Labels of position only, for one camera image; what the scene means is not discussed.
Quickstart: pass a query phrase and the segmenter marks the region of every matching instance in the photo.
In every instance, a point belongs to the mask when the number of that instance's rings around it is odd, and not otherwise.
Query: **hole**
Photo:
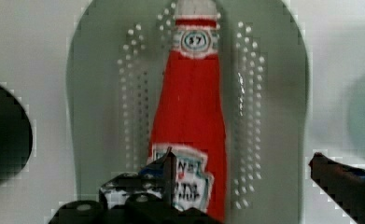
[[[245,207],[249,207],[249,202],[247,202],[246,199],[243,199],[243,204]]]
[[[235,206],[237,207],[237,209],[241,209],[241,204],[239,202],[235,202]]]
[[[91,205],[87,204],[87,203],[84,203],[84,204],[81,204],[77,207],[77,210],[79,212],[84,212],[84,211],[88,211],[91,209]]]

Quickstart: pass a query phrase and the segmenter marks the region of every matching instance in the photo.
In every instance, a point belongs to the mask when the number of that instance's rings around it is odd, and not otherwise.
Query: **bottle cap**
[[[178,0],[175,9],[177,20],[217,19],[217,7],[213,0]]]

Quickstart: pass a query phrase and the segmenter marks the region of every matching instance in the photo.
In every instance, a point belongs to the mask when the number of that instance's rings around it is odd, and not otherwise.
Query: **bottle neck label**
[[[173,50],[192,59],[218,54],[218,34],[210,26],[178,25],[173,38]]]
[[[206,173],[208,156],[192,147],[176,144],[155,144],[152,146],[151,161],[163,156],[168,147],[176,156],[176,181],[173,206],[184,211],[191,207],[203,212],[209,204],[214,176]]]

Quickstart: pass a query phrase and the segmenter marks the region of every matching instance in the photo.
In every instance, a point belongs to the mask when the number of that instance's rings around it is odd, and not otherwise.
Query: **ketchup bottle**
[[[220,105],[217,10],[211,0],[179,0],[173,47],[149,142],[148,161],[168,147],[177,157],[173,206],[224,221],[225,127]]]

